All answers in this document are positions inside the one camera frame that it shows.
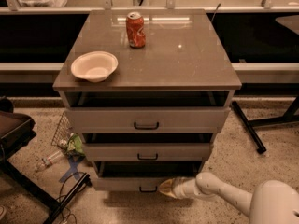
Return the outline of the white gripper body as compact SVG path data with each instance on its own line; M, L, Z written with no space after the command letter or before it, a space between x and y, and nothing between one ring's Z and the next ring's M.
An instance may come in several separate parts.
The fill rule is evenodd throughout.
M172 184L172 192L179 199L195 199L199 197L199 189L195 179L190 177L176 177Z

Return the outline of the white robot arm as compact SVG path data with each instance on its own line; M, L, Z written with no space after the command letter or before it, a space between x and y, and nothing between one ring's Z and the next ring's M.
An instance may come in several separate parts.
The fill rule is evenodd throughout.
M168 179L158 190L175 199L221 197L244 214L249 224L299 224L299 193L277 180L264 181L249 193L203 172L196 177Z

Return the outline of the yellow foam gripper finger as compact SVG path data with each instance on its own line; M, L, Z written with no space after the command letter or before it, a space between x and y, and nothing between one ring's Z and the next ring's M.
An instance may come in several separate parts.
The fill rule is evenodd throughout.
M167 179L159 185L159 192L167 197L176 199L178 196L173 191L174 179Z

